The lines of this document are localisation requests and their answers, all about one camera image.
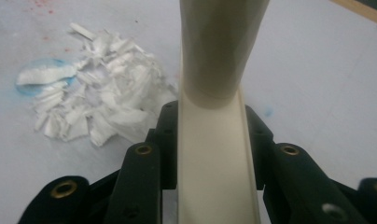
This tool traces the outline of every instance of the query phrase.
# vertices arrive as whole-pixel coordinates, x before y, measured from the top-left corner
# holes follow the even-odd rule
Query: blue paint
[[[268,107],[268,106],[267,106],[267,108],[265,109],[264,116],[265,116],[266,118],[269,118],[269,117],[272,116],[272,114],[273,114],[273,109],[272,109],[271,107]]]
[[[46,66],[46,67],[64,67],[64,66],[68,66],[68,65],[71,65],[71,64],[66,62],[66,61],[59,60],[59,59],[40,59],[40,60],[33,61],[33,62],[27,64],[26,66],[24,66],[21,69],[21,72],[25,71],[25,70],[36,69],[37,67],[44,67],[44,66]],[[67,85],[69,86],[73,82],[74,79],[75,79],[75,77],[67,77],[67,78],[64,78],[64,79],[61,79],[61,80],[64,80],[67,83]],[[16,90],[23,95],[36,96],[40,92],[42,92],[45,87],[47,87],[51,84],[52,83],[45,84],[45,85],[17,85],[16,84],[15,87],[16,87]]]

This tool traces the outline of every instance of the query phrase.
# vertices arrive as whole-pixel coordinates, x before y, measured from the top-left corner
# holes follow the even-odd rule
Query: crumpled white material
[[[74,68],[78,86],[69,91],[63,81],[55,82],[36,96],[35,129],[44,127],[46,136],[63,141],[89,134],[98,147],[115,134],[133,143],[144,141],[161,107],[176,99],[161,66],[131,39],[107,31],[96,35],[75,23],[71,27],[86,37],[85,57]]]

